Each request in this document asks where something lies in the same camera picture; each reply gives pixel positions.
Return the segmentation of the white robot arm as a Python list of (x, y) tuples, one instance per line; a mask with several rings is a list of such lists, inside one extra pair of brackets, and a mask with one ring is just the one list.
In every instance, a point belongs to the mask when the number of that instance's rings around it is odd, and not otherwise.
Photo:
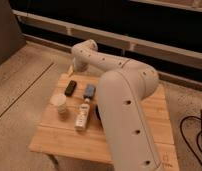
[(73, 68), (103, 71), (97, 106), (115, 171), (165, 171), (141, 105), (159, 84), (155, 68), (143, 62), (101, 53), (92, 39), (74, 45)]

